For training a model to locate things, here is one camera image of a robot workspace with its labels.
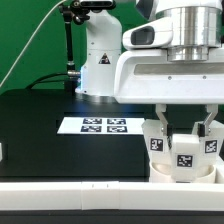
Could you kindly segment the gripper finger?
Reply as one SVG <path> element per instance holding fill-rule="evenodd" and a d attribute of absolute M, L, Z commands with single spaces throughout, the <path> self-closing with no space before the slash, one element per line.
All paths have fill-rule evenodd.
<path fill-rule="evenodd" d="M 173 134 L 173 126 L 170 125 L 168 123 L 168 120 L 166 119 L 166 116 L 165 116 L 166 108 L 167 106 L 165 104 L 157 104 L 155 106 L 155 111 L 156 111 L 157 117 L 162 123 L 161 130 L 163 135 L 170 137 Z"/>
<path fill-rule="evenodd" d="M 216 115 L 218 114 L 217 104 L 207 104 L 205 108 L 206 108 L 207 116 L 202 122 L 198 123 L 197 134 L 199 137 L 205 137 L 209 135 L 209 131 L 210 131 L 209 126 L 211 122 L 214 120 L 214 118 L 216 117 Z"/>

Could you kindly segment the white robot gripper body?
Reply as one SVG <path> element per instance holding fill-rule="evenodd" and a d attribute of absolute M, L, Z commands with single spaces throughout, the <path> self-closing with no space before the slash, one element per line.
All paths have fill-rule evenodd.
<path fill-rule="evenodd" d="M 223 104 L 224 45 L 214 25 L 165 17 L 126 31 L 114 96 L 133 104 Z"/>

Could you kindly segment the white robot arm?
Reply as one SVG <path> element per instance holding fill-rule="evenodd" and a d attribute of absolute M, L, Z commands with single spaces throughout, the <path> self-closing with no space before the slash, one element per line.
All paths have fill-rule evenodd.
<path fill-rule="evenodd" d="M 224 103 L 222 0 L 132 0 L 147 23 L 126 32 L 108 11 L 122 0 L 75 0 L 74 19 L 87 23 L 81 92 L 120 103 L 154 104 L 168 133 L 168 104 L 202 104 L 198 134 L 210 134 Z"/>

